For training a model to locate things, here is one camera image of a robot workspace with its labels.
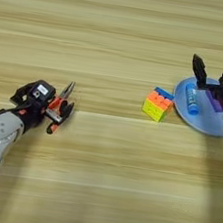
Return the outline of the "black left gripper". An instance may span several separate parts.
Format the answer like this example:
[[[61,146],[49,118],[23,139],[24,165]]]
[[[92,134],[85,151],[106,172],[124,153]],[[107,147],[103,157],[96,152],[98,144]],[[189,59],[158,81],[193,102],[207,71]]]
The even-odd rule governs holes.
[[[18,88],[15,94],[10,98],[11,102],[15,103],[16,107],[11,111],[22,121],[24,126],[24,132],[37,127],[44,120],[44,113],[49,117],[54,123],[60,125],[69,117],[74,108],[73,103],[68,103],[65,99],[58,99],[52,101],[48,104],[45,102],[39,102],[38,100],[33,100],[27,98],[23,100],[24,96],[28,94],[30,89],[34,86],[31,82]]]

